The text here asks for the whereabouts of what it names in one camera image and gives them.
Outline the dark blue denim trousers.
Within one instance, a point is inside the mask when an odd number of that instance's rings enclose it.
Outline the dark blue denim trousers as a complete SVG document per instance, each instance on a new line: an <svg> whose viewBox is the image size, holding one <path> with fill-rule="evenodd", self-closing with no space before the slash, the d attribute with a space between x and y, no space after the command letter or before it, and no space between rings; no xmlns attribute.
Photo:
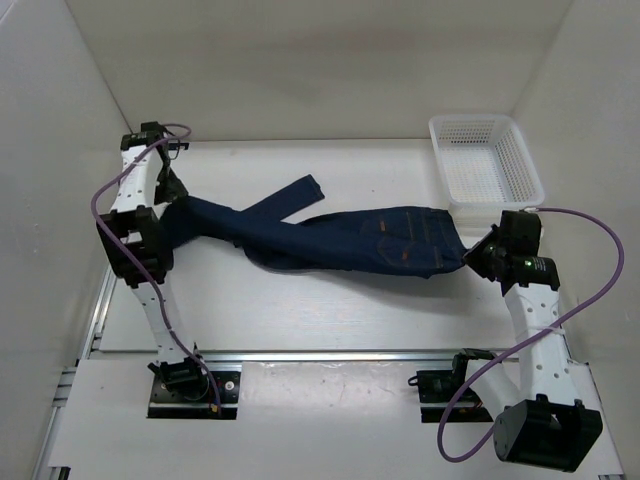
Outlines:
<svg viewBox="0 0 640 480"><path fill-rule="evenodd" d="M463 266L467 249L442 209L399 206L286 222L323 198L320 185L306 175L241 211L184 197L166 207L160 224L174 249L200 237L222 240L272 271L342 270L428 279Z"/></svg>

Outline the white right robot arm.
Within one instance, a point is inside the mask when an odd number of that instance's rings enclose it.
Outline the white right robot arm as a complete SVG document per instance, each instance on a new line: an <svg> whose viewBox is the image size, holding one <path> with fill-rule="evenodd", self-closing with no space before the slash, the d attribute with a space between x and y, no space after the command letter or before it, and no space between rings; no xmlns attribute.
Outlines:
<svg viewBox="0 0 640 480"><path fill-rule="evenodd" d="M603 420L584 405L571 377L555 324L559 275L555 262L538 254L541 235L536 214L505 210L463 258L501 287L519 348L518 382L496 355L467 349L456 358L449 387L460 399L479 397L493 420L490 439L499 460L574 472L602 433Z"/></svg>

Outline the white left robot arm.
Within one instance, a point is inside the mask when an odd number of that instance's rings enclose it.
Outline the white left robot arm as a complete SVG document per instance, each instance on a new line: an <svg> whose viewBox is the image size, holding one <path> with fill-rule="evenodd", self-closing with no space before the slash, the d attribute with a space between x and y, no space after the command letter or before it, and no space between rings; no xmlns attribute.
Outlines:
<svg viewBox="0 0 640 480"><path fill-rule="evenodd" d="M173 248L155 208L188 195L171 162L188 145L173 133L173 124L145 122L138 132L122 137L122 173L110 182L118 187L109 211L100 214L101 188L91 200L103 248L116 277L140 302L157 348L148 365L155 381L186 401L206 397L210 377L201 366L197 345L181 332L168 273L174 266Z"/></svg>

